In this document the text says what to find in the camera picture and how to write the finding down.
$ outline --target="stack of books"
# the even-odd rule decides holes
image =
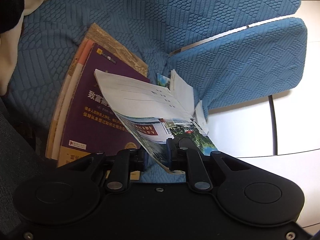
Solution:
[[[58,167],[93,152],[116,155],[140,147],[103,98],[95,69],[149,82],[148,66],[92,24],[67,72],[50,126],[45,156],[58,160]],[[131,179],[138,178],[132,173]]]

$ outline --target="white paper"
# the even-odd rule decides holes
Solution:
[[[192,118],[167,88],[98,69],[95,75],[108,104],[122,115],[137,118]]]
[[[175,70],[171,71],[170,92],[190,115],[194,114],[193,87],[188,85]]]
[[[197,104],[194,116],[195,116],[196,122],[201,126],[205,134],[208,134],[209,128],[207,125],[207,121],[205,120],[205,117],[204,117],[202,100],[200,100],[199,103]]]

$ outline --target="black metal bracket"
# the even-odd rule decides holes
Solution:
[[[205,156],[189,138],[167,145],[186,183],[130,183],[131,171],[144,171],[144,149],[91,154],[19,185],[22,224],[6,238],[149,239],[160,230],[169,239],[311,237],[295,223],[304,196],[292,181],[222,152]]]

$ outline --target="circular cap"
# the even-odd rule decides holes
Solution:
[[[111,181],[107,184],[109,189],[121,189],[123,184],[119,181]]]
[[[30,232],[25,232],[25,233],[23,234],[23,238],[24,238],[25,240],[33,240],[33,234],[31,234]]]
[[[195,183],[195,187],[200,190],[205,190],[210,187],[210,184],[205,181],[199,181],[199,182]]]
[[[164,188],[162,188],[162,187],[156,187],[156,192],[164,192]]]
[[[100,191],[79,171],[57,171],[27,180],[14,192],[18,214],[31,223],[62,225],[77,221],[99,203]]]
[[[265,182],[248,185],[244,189],[244,194],[250,200],[261,204],[273,203],[281,198],[281,190],[277,186]]]
[[[36,197],[48,204],[57,204],[71,198],[72,187],[60,182],[49,182],[38,188]]]

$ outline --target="chair backrest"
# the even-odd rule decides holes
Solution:
[[[302,78],[306,48],[305,24],[287,18],[175,54],[164,75],[175,69],[207,111],[294,88]]]
[[[120,1],[128,17],[144,20],[148,38],[161,41],[166,53],[238,27],[293,14],[300,6],[300,0]]]

